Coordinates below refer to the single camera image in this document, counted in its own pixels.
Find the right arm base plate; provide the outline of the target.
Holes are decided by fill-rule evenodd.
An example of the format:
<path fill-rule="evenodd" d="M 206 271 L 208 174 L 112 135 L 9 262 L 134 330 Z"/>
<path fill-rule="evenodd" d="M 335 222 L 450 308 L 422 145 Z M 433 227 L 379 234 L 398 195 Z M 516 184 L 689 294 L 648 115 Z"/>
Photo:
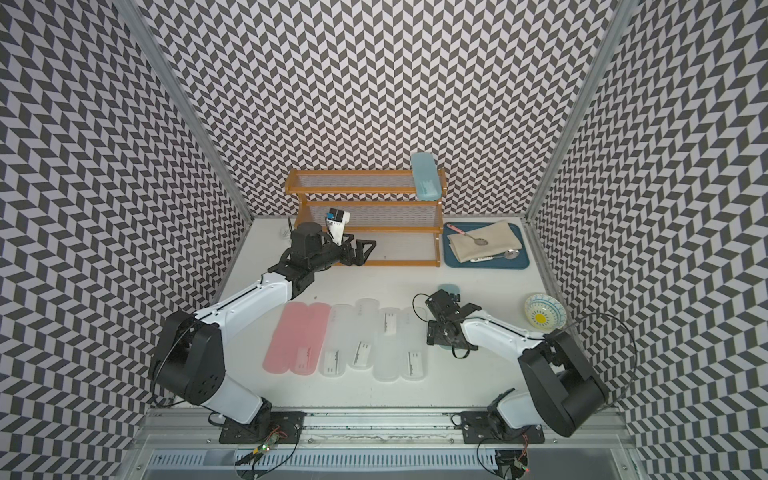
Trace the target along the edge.
<path fill-rule="evenodd" d="M 529 425 L 519 429 L 508 426 L 500 416 L 481 411 L 459 413 L 459 428 L 465 444 L 500 443 L 538 445 L 545 442 L 543 428 Z"/>

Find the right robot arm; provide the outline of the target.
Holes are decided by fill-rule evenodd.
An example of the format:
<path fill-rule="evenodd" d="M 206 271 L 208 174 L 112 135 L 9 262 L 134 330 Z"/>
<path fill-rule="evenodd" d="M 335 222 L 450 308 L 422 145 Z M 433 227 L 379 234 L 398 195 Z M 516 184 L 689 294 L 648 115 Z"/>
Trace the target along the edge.
<path fill-rule="evenodd" d="M 525 388 L 497 396 L 479 420 L 463 419 L 468 443 L 542 439 L 533 431 L 546 426 L 570 437 L 605 406 L 609 389 L 576 340 L 563 329 L 535 334 L 493 317 L 480 306 L 461 305 L 440 289 L 428 295 L 427 343 L 463 350 L 485 349 L 520 367 Z"/>

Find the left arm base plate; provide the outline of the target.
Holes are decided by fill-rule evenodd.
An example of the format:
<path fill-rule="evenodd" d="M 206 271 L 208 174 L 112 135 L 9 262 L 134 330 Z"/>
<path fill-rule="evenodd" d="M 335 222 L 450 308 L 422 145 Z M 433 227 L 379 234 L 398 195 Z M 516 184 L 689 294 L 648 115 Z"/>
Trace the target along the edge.
<path fill-rule="evenodd" d="M 305 417 L 305 413 L 298 410 L 277 411 L 257 416 L 247 425 L 226 418 L 218 442 L 225 445 L 255 446 L 263 444 L 276 430 L 278 445 L 295 445 L 302 433 Z"/>

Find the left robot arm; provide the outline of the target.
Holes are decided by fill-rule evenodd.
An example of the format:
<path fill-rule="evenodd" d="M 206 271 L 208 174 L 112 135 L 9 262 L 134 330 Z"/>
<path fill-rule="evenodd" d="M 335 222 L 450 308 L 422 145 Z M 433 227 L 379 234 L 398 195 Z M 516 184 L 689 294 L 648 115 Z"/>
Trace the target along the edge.
<path fill-rule="evenodd" d="M 318 272 L 337 263 L 362 266 L 376 246 L 342 228 L 327 232 L 314 222 L 299 224 L 291 232 L 290 247 L 254 284 L 210 307 L 178 311 L 165 320 L 150 362 L 150 387 L 162 387 L 247 428 L 265 423 L 271 403 L 227 373 L 225 347 L 263 315 L 303 293 Z"/>

